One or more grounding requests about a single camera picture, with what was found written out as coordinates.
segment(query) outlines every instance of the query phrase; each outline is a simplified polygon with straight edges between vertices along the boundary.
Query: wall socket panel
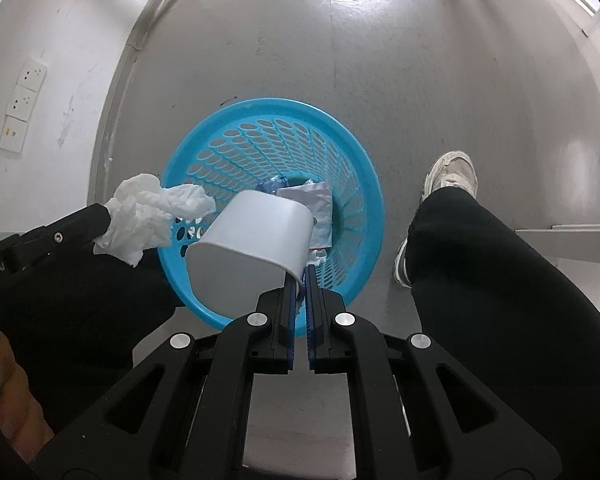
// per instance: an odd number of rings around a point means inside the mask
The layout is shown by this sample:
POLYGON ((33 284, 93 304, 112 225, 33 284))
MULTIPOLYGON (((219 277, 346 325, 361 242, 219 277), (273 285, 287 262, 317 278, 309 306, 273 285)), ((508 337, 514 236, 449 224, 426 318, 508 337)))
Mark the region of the wall socket panel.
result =
POLYGON ((45 79, 47 66, 45 64, 36 61, 35 59, 28 58, 24 63, 24 68, 20 72, 20 77, 16 81, 17 84, 22 85, 29 90, 38 92, 40 86, 45 79))
POLYGON ((0 134, 0 147, 9 152, 20 153, 27 135, 27 126, 29 125, 25 121, 7 116, 0 134))
POLYGON ((22 85, 16 85, 16 88, 13 89, 11 99, 8 101, 5 113, 21 121, 29 121, 37 96, 38 94, 33 90, 24 88, 22 85))

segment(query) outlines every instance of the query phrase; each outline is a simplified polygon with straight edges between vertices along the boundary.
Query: black pants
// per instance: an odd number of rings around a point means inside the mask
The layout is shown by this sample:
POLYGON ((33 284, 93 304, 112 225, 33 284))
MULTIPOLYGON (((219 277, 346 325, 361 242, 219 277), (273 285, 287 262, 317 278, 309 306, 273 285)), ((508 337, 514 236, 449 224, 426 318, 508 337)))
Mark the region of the black pants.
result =
POLYGON ((429 334, 560 453, 600 479, 600 314, 468 193, 443 188, 409 228, 407 274, 429 334))

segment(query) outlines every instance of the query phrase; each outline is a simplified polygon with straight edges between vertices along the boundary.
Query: hand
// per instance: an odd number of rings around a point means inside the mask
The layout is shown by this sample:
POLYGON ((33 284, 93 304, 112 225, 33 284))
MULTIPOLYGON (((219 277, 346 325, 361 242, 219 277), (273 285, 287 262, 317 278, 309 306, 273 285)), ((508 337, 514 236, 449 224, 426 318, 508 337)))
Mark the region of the hand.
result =
POLYGON ((29 463, 54 433, 42 407, 29 391, 29 380, 18 366, 7 337, 0 332, 0 430, 13 449, 29 463))

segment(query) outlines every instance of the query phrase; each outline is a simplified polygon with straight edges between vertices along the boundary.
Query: blue plastic basket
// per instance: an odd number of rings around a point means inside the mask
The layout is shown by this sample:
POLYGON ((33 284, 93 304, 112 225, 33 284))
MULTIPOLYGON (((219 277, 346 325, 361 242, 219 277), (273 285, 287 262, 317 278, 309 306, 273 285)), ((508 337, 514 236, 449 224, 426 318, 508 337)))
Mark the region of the blue plastic basket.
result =
MULTIPOLYGON (((378 259, 384 229, 378 176, 365 150, 342 124, 318 108, 288 99, 252 99, 222 108, 185 137, 162 176, 164 187, 202 185, 216 199, 218 210, 201 221, 175 219, 171 247, 158 250, 180 299, 219 330, 231 319, 212 312, 193 295, 186 247, 202 236, 236 193, 279 174, 292 186, 309 178, 331 185, 333 247, 316 269, 321 287, 339 292, 349 304, 378 259)), ((296 336, 305 333, 303 307, 296 336)))

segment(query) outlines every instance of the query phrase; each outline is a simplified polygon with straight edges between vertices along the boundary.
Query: white sneaker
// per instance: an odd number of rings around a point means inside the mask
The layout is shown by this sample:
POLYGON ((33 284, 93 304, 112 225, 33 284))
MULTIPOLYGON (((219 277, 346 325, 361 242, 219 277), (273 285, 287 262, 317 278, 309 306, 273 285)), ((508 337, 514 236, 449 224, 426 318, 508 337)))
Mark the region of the white sneaker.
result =
POLYGON ((441 156, 424 179, 420 201, 441 187, 459 187, 475 198, 478 178, 469 155, 465 152, 448 152, 441 156))
MULTIPOLYGON (((424 179, 420 202, 441 187, 459 187, 475 198, 478 178, 475 176, 474 164, 469 155, 465 152, 448 152, 441 156, 424 179)), ((407 238, 400 244, 394 260, 394 280, 411 288, 411 280, 407 276, 406 250, 407 238)))

